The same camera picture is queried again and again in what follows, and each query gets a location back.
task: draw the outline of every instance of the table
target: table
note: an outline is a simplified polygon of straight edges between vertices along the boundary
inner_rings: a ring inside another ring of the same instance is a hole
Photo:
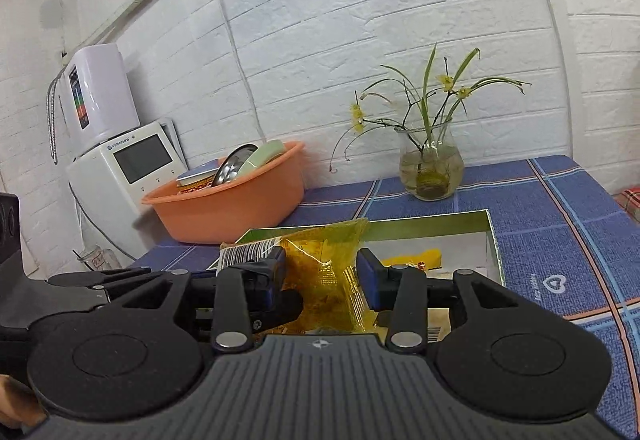
[[[424,202],[399,178],[306,192],[283,226],[488,209],[506,285],[593,332],[613,372],[599,415],[629,438],[640,430],[640,227],[566,156],[468,167],[446,200]],[[217,246],[161,243],[134,263],[206,269]]]

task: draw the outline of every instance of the gray ribbed panel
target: gray ribbed panel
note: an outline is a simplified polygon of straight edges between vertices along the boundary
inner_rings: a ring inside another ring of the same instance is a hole
[[[33,440],[613,440],[585,416],[559,425],[500,422],[443,390],[418,357],[384,350],[375,336],[268,336],[226,356],[189,396],[118,424],[52,418]]]

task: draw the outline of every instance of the silver screw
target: silver screw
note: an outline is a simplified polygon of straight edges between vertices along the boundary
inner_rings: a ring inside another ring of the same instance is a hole
[[[399,348],[413,348],[422,342],[422,337],[415,332],[398,332],[393,334],[391,342]]]
[[[223,348],[237,348],[247,341],[247,336],[241,332],[222,332],[216,337],[216,342]]]

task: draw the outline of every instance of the barcode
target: barcode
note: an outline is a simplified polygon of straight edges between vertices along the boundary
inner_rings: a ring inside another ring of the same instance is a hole
[[[437,343],[441,328],[439,326],[429,327],[427,329],[427,342]]]
[[[220,251],[220,258],[216,270],[219,272],[229,265],[247,263],[248,261],[258,261],[267,257],[274,246],[280,243],[279,237],[247,243],[246,245],[235,245],[223,248]]]

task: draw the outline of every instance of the red plaid fabric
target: red plaid fabric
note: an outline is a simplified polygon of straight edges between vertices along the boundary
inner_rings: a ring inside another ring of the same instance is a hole
[[[631,214],[633,219],[640,222],[640,185],[622,191],[614,198],[623,209]]]

